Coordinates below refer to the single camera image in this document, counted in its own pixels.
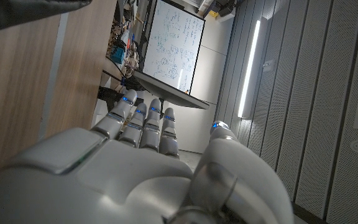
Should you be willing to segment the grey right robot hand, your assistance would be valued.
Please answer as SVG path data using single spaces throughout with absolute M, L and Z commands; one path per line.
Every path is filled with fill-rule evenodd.
M 216 121 L 195 170 L 175 115 L 128 91 L 90 130 L 38 142 L 0 168 L 0 223 L 293 223 L 275 171 Z

